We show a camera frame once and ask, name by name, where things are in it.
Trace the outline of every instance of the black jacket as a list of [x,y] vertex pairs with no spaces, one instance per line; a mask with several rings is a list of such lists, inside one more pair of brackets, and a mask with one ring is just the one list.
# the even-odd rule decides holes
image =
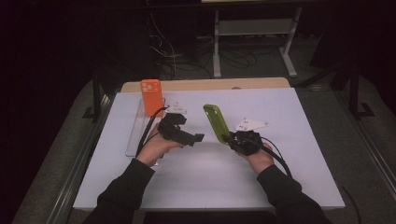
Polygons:
[[[98,197],[96,208],[84,223],[131,224],[134,210],[142,203],[144,190],[154,171],[146,164],[133,159],[125,172],[113,180]],[[320,206],[302,193],[301,185],[284,175],[275,165],[262,171],[257,180],[276,208],[276,218],[271,223],[331,223]]]

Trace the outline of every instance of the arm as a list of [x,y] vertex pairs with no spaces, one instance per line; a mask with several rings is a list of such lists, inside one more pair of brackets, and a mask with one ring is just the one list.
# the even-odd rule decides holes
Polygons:
[[276,208],[280,223],[331,223],[320,206],[302,193],[301,185],[283,174],[274,165],[274,159],[265,151],[259,150],[250,156],[240,156],[258,174],[257,180],[267,194],[269,203]]
[[154,127],[142,151],[136,159],[132,159],[125,172],[99,195],[97,206],[84,223],[132,223],[134,210],[140,207],[145,188],[154,175],[150,167],[171,148],[182,147],[180,143],[163,139],[157,127]]

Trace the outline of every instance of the orange phone case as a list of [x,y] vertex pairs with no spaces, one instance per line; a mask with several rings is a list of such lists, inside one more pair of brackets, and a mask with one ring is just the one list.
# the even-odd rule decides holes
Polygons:
[[[143,104],[147,116],[153,116],[154,113],[163,107],[163,90],[161,82],[158,79],[143,79],[140,81],[140,89],[143,96]],[[163,112],[157,114],[157,117],[163,115]]]

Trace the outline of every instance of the green object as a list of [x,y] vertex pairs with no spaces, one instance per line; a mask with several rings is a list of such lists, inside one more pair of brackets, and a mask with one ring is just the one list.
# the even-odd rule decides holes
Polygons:
[[204,105],[204,111],[212,125],[213,131],[215,131],[216,137],[222,144],[228,145],[227,141],[224,141],[223,136],[231,138],[231,134],[219,107],[216,105]]

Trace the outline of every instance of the white tabletop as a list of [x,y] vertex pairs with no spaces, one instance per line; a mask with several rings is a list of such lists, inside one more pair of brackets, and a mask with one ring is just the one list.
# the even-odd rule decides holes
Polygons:
[[[248,163],[221,144],[205,116],[203,105],[218,105],[230,131],[243,118],[269,122],[256,130],[282,153],[303,192],[324,209],[344,207],[342,197],[323,159],[303,108],[292,88],[221,91],[165,91],[167,104],[188,110],[182,125],[188,133],[204,133],[194,147],[172,149],[145,191],[147,210],[257,210],[269,209],[266,195]],[[108,115],[74,207],[90,209],[97,196],[125,170],[125,156],[141,93],[119,93]]]

